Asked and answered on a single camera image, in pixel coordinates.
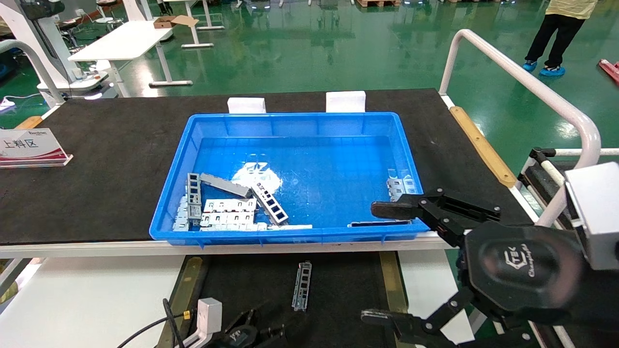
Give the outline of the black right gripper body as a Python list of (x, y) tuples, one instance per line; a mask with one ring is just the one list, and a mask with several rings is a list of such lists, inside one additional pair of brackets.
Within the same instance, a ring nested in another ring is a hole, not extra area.
[(563, 324), (588, 264), (574, 235), (542, 226), (478, 225), (464, 236), (473, 306), (491, 319)]

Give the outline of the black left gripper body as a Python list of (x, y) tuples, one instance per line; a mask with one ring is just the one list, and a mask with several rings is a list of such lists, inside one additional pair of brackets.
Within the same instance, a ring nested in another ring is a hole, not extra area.
[(241, 325), (232, 328), (223, 336), (224, 348), (258, 348), (264, 340), (265, 331), (256, 326)]

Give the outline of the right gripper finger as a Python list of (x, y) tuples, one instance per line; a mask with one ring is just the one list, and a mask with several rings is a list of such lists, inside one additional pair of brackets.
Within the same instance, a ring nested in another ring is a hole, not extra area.
[(466, 229), (452, 215), (484, 223), (499, 221), (502, 209), (480, 198), (436, 188), (425, 194), (402, 194), (396, 201), (374, 201), (371, 213), (383, 219), (419, 219), (450, 246), (462, 247)]
[(532, 335), (521, 328), (506, 331), (495, 337), (459, 344), (447, 339), (442, 333), (442, 328), (467, 305), (472, 304), (476, 298), (477, 294), (474, 291), (463, 287), (427, 319), (395, 311), (369, 309), (362, 311), (362, 321), (366, 324), (391, 328), (399, 342), (421, 345), (425, 348), (528, 348), (532, 346)]

